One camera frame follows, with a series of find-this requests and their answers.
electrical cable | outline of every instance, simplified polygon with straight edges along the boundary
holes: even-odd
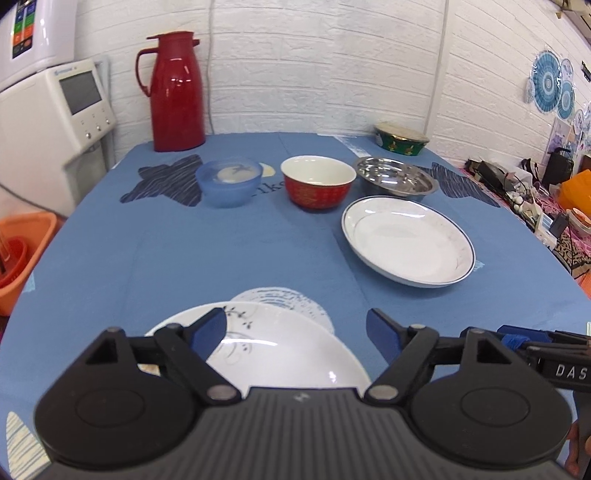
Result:
[[[209,2],[209,48],[207,51],[207,117],[209,118],[209,128],[212,130],[212,135],[215,135],[213,129],[212,119],[212,54],[213,54],[213,7],[215,6],[215,0]]]
[[[52,210],[48,207],[44,207],[43,205],[39,205],[38,203],[33,202],[32,200],[26,199],[25,197],[20,196],[18,193],[13,192],[11,189],[9,189],[6,185],[4,185],[3,183],[0,183],[0,189],[4,190],[5,192],[9,193],[10,195],[12,195],[13,197],[15,197],[16,199],[20,200],[21,202],[24,203],[28,203],[29,205],[38,208],[40,210],[45,210],[46,212],[50,212],[50,213],[54,213],[55,215],[57,215],[60,218],[63,218],[64,220],[67,220],[68,217],[60,212],[56,212],[55,210]]]

red bowl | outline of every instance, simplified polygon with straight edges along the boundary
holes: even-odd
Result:
[[[353,167],[340,160],[313,155],[288,158],[281,171],[291,201],[312,209],[337,206],[357,176]]]

blue decorative plate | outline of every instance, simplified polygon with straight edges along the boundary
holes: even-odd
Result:
[[[570,62],[569,59],[563,59],[562,62],[560,62],[560,67],[562,69],[562,79],[563,80],[568,80],[569,82],[572,82],[573,80],[573,64]]]
[[[531,79],[535,85],[535,104],[540,112],[551,112],[562,91],[562,72],[560,62],[554,53],[543,51],[538,55],[532,69]]]
[[[574,109],[574,90],[573,84],[570,82],[563,82],[562,93],[560,94],[560,101],[558,102],[557,110],[558,116],[566,120],[573,113]]]

red thermos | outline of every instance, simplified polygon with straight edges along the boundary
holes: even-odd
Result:
[[[203,85],[193,47],[193,32],[179,31],[148,37],[158,48],[145,48],[135,58],[135,77],[150,97],[156,152],[188,150],[205,142]],[[139,79],[139,58],[156,53],[150,89]]]

blue plastic bowl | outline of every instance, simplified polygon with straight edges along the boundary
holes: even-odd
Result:
[[[261,184],[262,166],[248,158],[228,158],[203,164],[195,172],[206,203],[230,208],[248,202]]]

